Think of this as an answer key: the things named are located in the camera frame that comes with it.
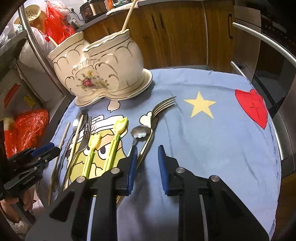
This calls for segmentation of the electric pressure cooker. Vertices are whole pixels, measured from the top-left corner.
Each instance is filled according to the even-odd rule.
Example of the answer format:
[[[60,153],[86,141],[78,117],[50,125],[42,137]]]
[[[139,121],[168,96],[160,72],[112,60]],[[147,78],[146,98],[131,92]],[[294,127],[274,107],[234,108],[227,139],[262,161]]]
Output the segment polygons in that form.
[[[104,1],[90,0],[80,6],[80,14],[85,23],[107,13]]]

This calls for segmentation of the red plastic bag lower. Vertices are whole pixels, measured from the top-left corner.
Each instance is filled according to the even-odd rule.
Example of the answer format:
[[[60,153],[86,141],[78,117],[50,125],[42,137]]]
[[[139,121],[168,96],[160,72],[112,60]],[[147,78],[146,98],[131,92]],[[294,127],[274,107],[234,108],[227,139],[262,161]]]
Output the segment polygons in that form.
[[[27,111],[15,119],[3,118],[4,145],[7,157],[27,148],[36,148],[45,136],[49,113],[45,109]]]

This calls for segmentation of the red plastic bag hanging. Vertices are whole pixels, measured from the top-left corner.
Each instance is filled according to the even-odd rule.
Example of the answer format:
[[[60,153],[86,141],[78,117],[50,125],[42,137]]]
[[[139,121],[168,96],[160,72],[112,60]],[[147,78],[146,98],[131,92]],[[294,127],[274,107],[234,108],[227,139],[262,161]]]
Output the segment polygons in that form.
[[[46,2],[45,32],[56,44],[62,43],[76,33],[67,21],[68,15],[69,10],[61,2]]]

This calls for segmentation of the large steel spoon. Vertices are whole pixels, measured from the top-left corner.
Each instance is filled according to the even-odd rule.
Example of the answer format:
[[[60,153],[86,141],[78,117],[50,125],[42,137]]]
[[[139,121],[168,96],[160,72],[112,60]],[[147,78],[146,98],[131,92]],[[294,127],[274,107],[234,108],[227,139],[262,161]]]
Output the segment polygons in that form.
[[[72,142],[72,138],[74,137],[75,132],[77,130],[77,126],[78,126],[80,118],[81,118],[81,114],[79,114],[79,116],[76,117],[75,120],[72,123],[72,134],[71,134],[67,144],[65,145],[64,152],[63,152],[62,156],[65,156],[67,150],[69,149],[69,146],[70,146],[70,144]],[[60,146],[59,146],[60,149],[62,149],[64,141],[65,141],[65,139],[67,137],[69,126],[70,126],[70,123],[67,124],[66,130],[63,133],[63,137],[62,137],[62,140],[60,141]],[[57,157],[55,159],[54,170],[53,170],[52,177],[51,177],[52,192],[56,192],[56,190],[57,190],[57,187],[58,187],[58,184],[59,184],[59,179],[60,179],[60,173],[61,173],[61,170],[63,168],[63,163],[64,163],[63,159],[64,159],[63,157],[61,157],[61,158]]]

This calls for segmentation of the blue cartoon cloth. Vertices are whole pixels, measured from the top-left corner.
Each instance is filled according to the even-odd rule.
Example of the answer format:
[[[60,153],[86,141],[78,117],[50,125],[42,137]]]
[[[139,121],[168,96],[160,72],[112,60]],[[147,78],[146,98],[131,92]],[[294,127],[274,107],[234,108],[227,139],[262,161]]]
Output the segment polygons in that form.
[[[272,237],[281,181],[278,142],[263,98],[243,76],[198,69],[156,69],[149,88],[137,97],[102,99],[88,106],[92,132],[101,135],[91,177],[101,174],[115,121],[126,117],[131,130],[170,97],[175,97],[176,104],[159,114],[132,194],[117,210],[118,239],[177,240],[179,199],[164,194],[159,146],[195,175],[221,177]]]

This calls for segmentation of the flower shaped small spoon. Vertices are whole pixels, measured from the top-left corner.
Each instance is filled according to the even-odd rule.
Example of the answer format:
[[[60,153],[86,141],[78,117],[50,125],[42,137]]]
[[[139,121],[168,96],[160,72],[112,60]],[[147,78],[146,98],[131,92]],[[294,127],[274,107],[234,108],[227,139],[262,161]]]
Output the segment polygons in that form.
[[[130,156],[133,146],[137,145],[137,140],[140,138],[146,137],[148,134],[151,133],[151,130],[152,130],[151,128],[144,125],[136,126],[131,130],[130,134],[133,137],[133,142],[132,142],[132,147],[130,148],[130,151],[128,153],[128,156]]]

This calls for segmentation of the yellow colander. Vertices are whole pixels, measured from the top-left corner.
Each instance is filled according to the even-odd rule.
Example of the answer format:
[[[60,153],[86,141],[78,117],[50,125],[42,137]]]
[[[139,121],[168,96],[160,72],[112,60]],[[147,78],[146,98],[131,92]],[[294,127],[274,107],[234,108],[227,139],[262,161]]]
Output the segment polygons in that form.
[[[29,5],[25,8],[27,20],[31,27],[38,28],[42,33],[46,33],[45,19],[46,14],[41,10],[38,5]]]

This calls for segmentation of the cream ceramic utensil holder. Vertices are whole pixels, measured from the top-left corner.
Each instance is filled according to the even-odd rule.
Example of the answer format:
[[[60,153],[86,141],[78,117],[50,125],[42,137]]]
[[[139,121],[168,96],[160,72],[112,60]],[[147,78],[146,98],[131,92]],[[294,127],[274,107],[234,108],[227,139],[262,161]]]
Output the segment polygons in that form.
[[[145,91],[152,73],[144,68],[142,52],[128,29],[93,43],[75,33],[48,54],[62,85],[82,108],[102,98],[125,100]]]

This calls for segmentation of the white towel on counter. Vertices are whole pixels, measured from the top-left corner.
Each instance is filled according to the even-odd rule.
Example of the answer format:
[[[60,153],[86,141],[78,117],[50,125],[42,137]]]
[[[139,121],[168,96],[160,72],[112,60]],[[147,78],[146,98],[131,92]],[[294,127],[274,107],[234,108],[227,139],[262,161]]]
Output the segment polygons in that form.
[[[128,11],[131,8],[131,6],[132,6],[132,3],[128,3],[128,4],[125,4],[125,5],[119,6],[117,8],[114,8],[114,9],[108,11],[106,13],[106,16],[111,15],[111,14],[114,14],[114,13],[117,13],[119,11],[125,11],[125,10]]]

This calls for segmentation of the built-in oven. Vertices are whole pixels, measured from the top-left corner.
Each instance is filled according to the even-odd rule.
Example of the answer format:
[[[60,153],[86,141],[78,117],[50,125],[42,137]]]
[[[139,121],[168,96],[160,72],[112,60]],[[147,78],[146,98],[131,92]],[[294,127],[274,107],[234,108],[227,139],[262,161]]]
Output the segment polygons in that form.
[[[280,149],[282,177],[295,173],[295,32],[267,1],[236,1],[233,70],[264,98]]]

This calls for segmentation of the gold fork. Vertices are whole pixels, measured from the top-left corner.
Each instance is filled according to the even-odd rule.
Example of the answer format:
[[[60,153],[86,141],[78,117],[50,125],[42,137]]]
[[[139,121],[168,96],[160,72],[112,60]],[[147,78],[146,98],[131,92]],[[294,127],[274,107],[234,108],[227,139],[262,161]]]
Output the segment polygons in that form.
[[[145,116],[142,116],[140,118],[141,125],[148,126],[152,130],[151,130],[151,133],[146,136],[146,137],[148,137],[148,139],[146,140],[144,146],[142,147],[140,153],[138,154],[136,170],[138,170],[139,166],[141,165],[142,161],[145,159],[145,157],[149,151],[149,147],[150,147],[152,140],[154,138],[154,132],[155,132],[154,130],[156,129],[157,124],[158,124],[159,115],[164,113],[165,110],[167,110],[175,105],[176,105],[176,97],[175,96],[169,97],[169,98],[163,100],[162,102],[158,103],[152,109],[152,111],[148,112]]]

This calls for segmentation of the steel fork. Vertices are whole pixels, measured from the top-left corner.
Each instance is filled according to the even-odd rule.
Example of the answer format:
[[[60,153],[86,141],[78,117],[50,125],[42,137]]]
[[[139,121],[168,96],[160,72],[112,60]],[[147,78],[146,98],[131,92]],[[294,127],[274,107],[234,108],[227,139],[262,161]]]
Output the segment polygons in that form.
[[[86,114],[85,127],[83,130],[83,133],[79,132],[79,137],[77,138],[77,142],[76,142],[76,150],[74,152],[74,157],[73,157],[71,164],[70,164],[70,171],[67,176],[68,177],[67,181],[65,182],[64,190],[67,188],[67,186],[69,184],[70,173],[71,173],[71,169],[74,165],[75,159],[88,146],[88,142],[89,142],[90,135],[91,135],[91,122],[92,122],[92,117],[89,116],[88,114]]]

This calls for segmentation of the wooden kitchen cabinets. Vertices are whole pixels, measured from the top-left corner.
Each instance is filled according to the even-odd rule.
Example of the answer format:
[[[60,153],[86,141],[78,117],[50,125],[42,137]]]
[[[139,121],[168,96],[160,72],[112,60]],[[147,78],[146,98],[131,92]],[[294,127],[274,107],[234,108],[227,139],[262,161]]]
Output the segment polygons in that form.
[[[234,1],[138,1],[127,28],[144,67],[206,66],[231,72]]]

